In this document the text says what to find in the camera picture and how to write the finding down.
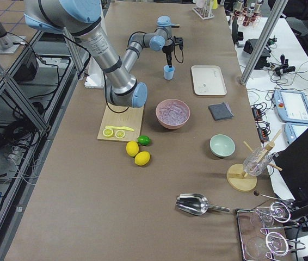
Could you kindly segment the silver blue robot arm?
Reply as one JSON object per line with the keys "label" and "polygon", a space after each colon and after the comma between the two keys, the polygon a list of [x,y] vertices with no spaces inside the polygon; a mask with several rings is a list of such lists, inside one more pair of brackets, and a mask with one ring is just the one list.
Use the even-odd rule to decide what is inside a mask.
{"label": "silver blue robot arm", "polygon": [[171,39],[171,19],[161,16],[153,33],[135,33],[124,57],[117,54],[101,27],[100,1],[25,1],[26,24],[43,32],[62,34],[67,29],[80,39],[110,81],[106,100],[116,106],[140,108],[147,100],[147,86],[130,73],[144,48],[160,51]]}

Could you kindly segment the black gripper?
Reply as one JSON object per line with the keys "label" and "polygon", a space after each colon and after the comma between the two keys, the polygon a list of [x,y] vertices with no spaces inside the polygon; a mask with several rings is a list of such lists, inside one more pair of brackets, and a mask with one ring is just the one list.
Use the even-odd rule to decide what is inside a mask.
{"label": "black gripper", "polygon": [[162,48],[162,52],[166,56],[167,65],[172,65],[172,52],[174,51],[174,47],[172,45],[164,46]]}

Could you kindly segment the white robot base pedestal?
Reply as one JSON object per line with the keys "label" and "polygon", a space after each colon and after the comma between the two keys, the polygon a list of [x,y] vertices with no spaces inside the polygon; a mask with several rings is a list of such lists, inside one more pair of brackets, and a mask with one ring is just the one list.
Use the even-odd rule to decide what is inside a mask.
{"label": "white robot base pedestal", "polygon": [[103,77],[103,71],[96,62],[94,56],[92,55],[88,63],[87,78],[85,80],[84,86],[88,89],[104,89],[105,80]]}

